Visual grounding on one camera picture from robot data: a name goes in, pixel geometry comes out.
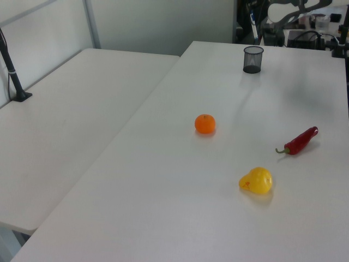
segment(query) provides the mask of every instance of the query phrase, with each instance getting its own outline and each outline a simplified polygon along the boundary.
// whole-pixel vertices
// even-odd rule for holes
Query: pen holder
[[[244,72],[256,74],[261,71],[263,51],[260,46],[248,46],[244,49]]]

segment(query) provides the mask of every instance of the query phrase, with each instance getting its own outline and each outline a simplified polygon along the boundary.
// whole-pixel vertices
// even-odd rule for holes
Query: pear
[[[253,168],[247,175],[244,175],[240,181],[241,189],[254,192],[256,194],[266,194],[273,185],[271,173],[265,168]]]

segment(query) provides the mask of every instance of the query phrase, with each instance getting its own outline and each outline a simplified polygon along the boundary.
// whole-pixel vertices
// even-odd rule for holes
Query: black cable
[[[12,101],[11,96],[10,96],[10,73],[8,73],[7,94],[9,96],[9,100]]]
[[[5,38],[4,33],[2,32],[1,28],[0,28],[0,35],[1,35],[2,39],[4,39],[5,46],[6,46],[6,48],[7,48],[6,38]]]
[[[4,40],[5,46],[7,48],[6,38],[5,38],[4,33],[2,32],[1,28],[0,28],[0,36]],[[9,101],[12,101],[11,96],[10,96],[10,73],[7,74],[7,95],[9,96]]]

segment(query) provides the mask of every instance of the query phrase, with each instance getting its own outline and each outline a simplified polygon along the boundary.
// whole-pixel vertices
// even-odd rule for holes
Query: table
[[[347,261],[344,60],[266,46],[249,75],[244,48],[193,42],[13,262]],[[315,125],[299,155],[275,153]],[[239,190],[256,166],[267,195]]]
[[[0,226],[32,234],[179,57],[87,49],[0,110]]]

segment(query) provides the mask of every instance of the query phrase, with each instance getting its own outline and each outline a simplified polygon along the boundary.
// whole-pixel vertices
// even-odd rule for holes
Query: orange
[[[199,115],[195,120],[195,128],[201,134],[209,134],[214,131],[216,121],[211,115]]]

